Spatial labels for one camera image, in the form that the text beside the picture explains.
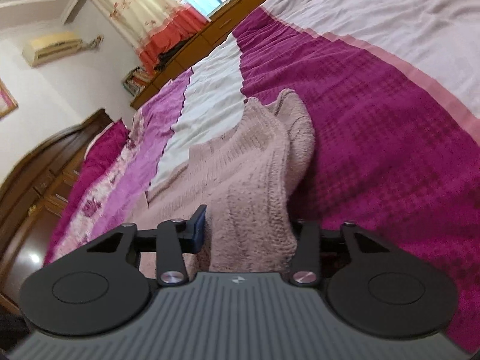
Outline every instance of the white stripe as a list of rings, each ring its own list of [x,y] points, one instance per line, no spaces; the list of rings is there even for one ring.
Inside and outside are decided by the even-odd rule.
[[[299,0],[268,5],[318,34],[351,35],[436,79],[480,117],[480,0]]]
[[[174,132],[158,162],[150,190],[164,181],[181,163],[188,160],[190,147],[218,137],[239,123],[245,96],[240,92],[241,51],[230,34],[211,54],[193,66],[185,103]]]

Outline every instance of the pillow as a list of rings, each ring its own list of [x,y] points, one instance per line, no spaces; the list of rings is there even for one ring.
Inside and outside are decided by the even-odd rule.
[[[83,155],[83,159],[86,159],[87,156],[88,156],[88,153],[90,152],[90,149],[93,147],[93,145],[95,145],[95,142],[98,141],[98,139],[107,132],[107,130],[113,126],[113,122],[111,122],[108,126],[106,126],[102,132],[98,133],[97,135],[95,135],[95,138],[93,138],[90,143],[88,144],[87,146],[87,150],[85,150],[85,154]]]
[[[88,153],[85,156],[80,175],[72,187],[68,204],[62,212],[62,217],[50,237],[49,248],[45,256],[44,265],[51,262],[55,245],[60,242],[65,234],[65,229],[71,217],[77,212],[82,197],[97,179],[105,174],[122,152],[127,143],[130,131],[122,120],[107,126],[88,145]]]

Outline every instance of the logo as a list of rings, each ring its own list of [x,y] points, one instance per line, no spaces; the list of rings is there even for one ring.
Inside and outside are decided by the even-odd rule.
[[[246,279],[244,279],[243,277],[241,276],[236,276],[232,279],[232,282],[234,282],[235,284],[241,284],[243,283],[244,281],[246,281]]]

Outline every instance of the books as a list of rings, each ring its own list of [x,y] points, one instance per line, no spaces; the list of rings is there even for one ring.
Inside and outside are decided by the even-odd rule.
[[[132,95],[138,95],[152,80],[143,66],[131,70],[122,81],[123,87]]]

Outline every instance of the white wall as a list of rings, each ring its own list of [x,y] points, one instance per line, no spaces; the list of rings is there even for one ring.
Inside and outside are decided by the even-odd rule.
[[[25,41],[51,32],[76,31],[84,40],[105,36],[99,50],[31,68]],[[99,108],[131,125],[134,110],[122,79],[140,62],[133,49],[87,1],[73,23],[36,23],[0,32],[0,79],[19,108],[0,120],[0,183],[40,142],[78,124]]]

